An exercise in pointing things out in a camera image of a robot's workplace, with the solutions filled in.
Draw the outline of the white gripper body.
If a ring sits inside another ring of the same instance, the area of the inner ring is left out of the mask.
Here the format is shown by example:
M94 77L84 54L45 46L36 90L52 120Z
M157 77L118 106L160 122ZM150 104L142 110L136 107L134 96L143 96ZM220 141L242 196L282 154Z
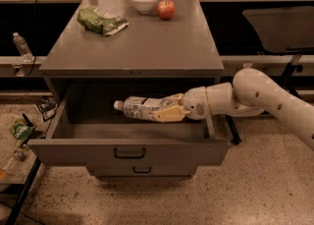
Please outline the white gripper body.
M187 91L182 99L183 107L187 111L186 117L192 120L206 119L210 116L206 87L196 87Z

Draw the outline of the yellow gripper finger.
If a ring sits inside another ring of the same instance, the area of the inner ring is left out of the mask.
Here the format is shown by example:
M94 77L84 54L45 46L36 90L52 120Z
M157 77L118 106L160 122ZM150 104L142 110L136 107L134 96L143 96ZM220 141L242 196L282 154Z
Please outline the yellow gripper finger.
M153 117L157 122L161 123L179 122L189 113L190 111L186 110L184 107L173 105L154 111Z
M176 104L180 104L182 98L183 98L183 94L182 93L177 93L177 94L173 94L173 95L167 96L167 99L170 102L176 103Z

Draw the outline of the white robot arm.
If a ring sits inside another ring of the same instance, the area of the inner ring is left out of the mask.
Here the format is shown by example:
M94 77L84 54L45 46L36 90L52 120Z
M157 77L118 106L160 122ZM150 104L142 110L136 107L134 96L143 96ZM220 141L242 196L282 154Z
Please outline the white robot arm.
M253 68L238 71L233 82L201 86L166 97L170 104L152 113L157 122L199 120L212 115L256 116L267 111L314 148L314 106L290 94Z

